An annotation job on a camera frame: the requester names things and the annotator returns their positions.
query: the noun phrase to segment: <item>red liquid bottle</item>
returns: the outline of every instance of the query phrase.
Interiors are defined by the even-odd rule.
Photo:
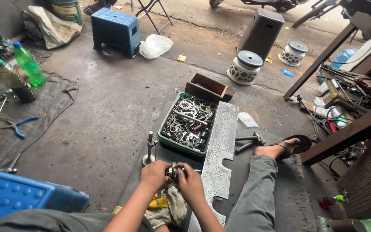
[[[328,209],[329,206],[335,205],[339,202],[345,202],[346,200],[344,199],[343,195],[337,195],[334,197],[331,196],[326,196],[319,198],[319,206]]]

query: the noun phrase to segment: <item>green plastic crate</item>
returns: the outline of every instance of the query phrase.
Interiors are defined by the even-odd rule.
[[[168,139],[167,137],[165,137],[165,136],[163,136],[163,135],[161,134],[161,132],[162,132],[163,129],[164,129],[165,123],[167,122],[168,118],[170,117],[171,113],[173,112],[173,109],[174,109],[176,103],[177,103],[178,100],[179,100],[181,97],[183,97],[183,96],[191,97],[190,94],[187,94],[187,93],[185,93],[185,92],[180,92],[180,93],[177,95],[177,97],[176,97],[176,99],[174,100],[174,102],[173,102],[173,104],[172,104],[170,110],[168,111],[166,117],[164,118],[163,123],[161,124],[160,128],[158,129],[158,132],[157,132],[157,138],[158,138],[159,142],[162,143],[162,144],[165,144],[165,145],[168,145],[168,146],[173,147],[173,148],[175,148],[175,149],[178,149],[178,150],[180,150],[180,151],[182,151],[182,152],[184,152],[184,153],[186,153],[186,154],[189,154],[189,155],[191,155],[191,156],[193,156],[193,157],[196,157],[196,158],[204,158],[204,157],[206,157],[206,154],[207,154],[207,147],[208,147],[208,144],[209,144],[209,142],[210,142],[211,132],[209,133],[209,135],[208,135],[208,137],[207,137],[207,140],[206,140],[206,146],[204,147],[204,151],[196,151],[196,150],[194,150],[193,148],[190,148],[190,147],[188,147],[188,146],[184,146],[184,145],[179,144],[179,143],[177,143],[177,142],[175,142],[175,141],[173,141],[173,140],[170,140],[170,139]],[[215,119],[215,116],[216,116],[216,113],[217,113],[218,105],[217,105],[217,104],[214,104],[214,103],[212,103],[212,102],[206,101],[206,100],[204,100],[204,99],[201,99],[201,98],[195,98],[195,99],[197,99],[197,100],[200,101],[200,102],[207,103],[207,104],[211,104],[211,105],[213,105],[213,106],[216,107],[216,111],[213,113],[213,122],[214,122],[214,119]]]

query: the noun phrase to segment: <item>bucket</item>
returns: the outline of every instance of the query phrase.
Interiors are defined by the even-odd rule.
[[[49,3],[60,19],[83,25],[79,0],[49,0]]]

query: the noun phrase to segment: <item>white patterned stool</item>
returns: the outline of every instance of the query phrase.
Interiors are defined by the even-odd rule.
[[[308,48],[301,42],[291,41],[279,54],[279,60],[288,66],[297,67],[300,61],[303,60]]]
[[[239,85],[250,86],[260,71],[264,61],[250,51],[239,51],[231,66],[227,69],[227,77]]]

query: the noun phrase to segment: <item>blue pliers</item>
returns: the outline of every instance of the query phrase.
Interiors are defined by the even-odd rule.
[[[21,134],[19,131],[18,131],[18,127],[17,125],[21,125],[21,124],[24,124],[28,121],[31,121],[31,120],[36,120],[36,119],[39,119],[38,117],[30,117],[30,118],[27,118],[27,119],[24,119],[22,121],[20,121],[19,123],[15,123],[13,121],[9,121],[7,120],[7,123],[11,124],[9,126],[6,126],[6,127],[3,127],[3,128],[0,128],[0,129],[9,129],[9,128],[12,128],[14,131],[15,131],[15,134],[20,137],[21,139],[25,139],[25,135]]]

